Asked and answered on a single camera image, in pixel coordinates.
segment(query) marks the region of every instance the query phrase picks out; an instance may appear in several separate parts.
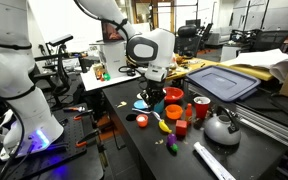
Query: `white paper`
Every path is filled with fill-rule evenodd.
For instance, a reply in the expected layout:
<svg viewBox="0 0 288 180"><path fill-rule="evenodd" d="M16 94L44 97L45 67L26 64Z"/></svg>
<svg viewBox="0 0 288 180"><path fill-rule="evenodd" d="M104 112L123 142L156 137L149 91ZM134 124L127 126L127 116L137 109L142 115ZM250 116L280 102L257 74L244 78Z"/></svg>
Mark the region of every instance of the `white paper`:
<svg viewBox="0 0 288 180"><path fill-rule="evenodd" d="M236 59L223 62L222 64L227 66L249 65L263 67L268 69L280 82L284 82L288 73L288 54L282 53L280 49L241 53Z"/></svg>

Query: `small bottle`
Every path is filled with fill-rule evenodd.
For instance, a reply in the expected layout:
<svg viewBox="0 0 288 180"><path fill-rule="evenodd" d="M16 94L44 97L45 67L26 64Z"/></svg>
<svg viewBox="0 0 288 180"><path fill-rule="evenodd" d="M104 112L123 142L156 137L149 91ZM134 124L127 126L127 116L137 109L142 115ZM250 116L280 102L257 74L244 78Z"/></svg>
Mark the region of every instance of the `small bottle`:
<svg viewBox="0 0 288 180"><path fill-rule="evenodd" d="M187 104L187 108L185 110L185 121L187 122L188 125L190 125L192 122L192 104L191 103Z"/></svg>

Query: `yellow banana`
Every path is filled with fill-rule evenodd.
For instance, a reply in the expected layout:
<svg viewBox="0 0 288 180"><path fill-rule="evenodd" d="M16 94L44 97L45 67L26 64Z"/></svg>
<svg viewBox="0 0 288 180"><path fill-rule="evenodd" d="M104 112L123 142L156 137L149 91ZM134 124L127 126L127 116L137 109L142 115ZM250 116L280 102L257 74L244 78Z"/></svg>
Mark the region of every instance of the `yellow banana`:
<svg viewBox="0 0 288 180"><path fill-rule="evenodd" d="M161 120L158 125L160 126L161 130L167 133L172 133L172 130L168 128L168 126L165 124L164 120Z"/></svg>

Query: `robot camera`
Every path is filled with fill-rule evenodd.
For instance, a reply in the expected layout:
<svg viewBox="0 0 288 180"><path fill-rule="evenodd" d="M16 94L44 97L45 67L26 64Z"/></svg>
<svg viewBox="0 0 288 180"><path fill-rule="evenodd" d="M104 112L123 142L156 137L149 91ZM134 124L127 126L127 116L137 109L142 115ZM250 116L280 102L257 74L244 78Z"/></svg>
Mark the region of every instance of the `robot camera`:
<svg viewBox="0 0 288 180"><path fill-rule="evenodd" d="M65 36L62 36L58 39L55 39L53 41L50 41L49 44L53 47L55 46L58 46L60 44L64 44L65 42L69 41L69 40L72 40L73 39L73 36L68 34L68 35L65 35Z"/></svg>

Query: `kettle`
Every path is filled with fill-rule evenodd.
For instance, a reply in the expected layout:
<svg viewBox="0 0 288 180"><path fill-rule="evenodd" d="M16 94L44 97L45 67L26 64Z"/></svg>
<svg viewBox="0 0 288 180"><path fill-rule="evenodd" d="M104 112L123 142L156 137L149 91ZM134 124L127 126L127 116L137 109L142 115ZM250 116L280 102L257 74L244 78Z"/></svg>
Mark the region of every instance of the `kettle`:
<svg viewBox="0 0 288 180"><path fill-rule="evenodd" d="M215 109L217 110L213 117L204 122L205 134L213 141L223 145L239 143L241 131L237 123L238 116L222 106Z"/></svg>

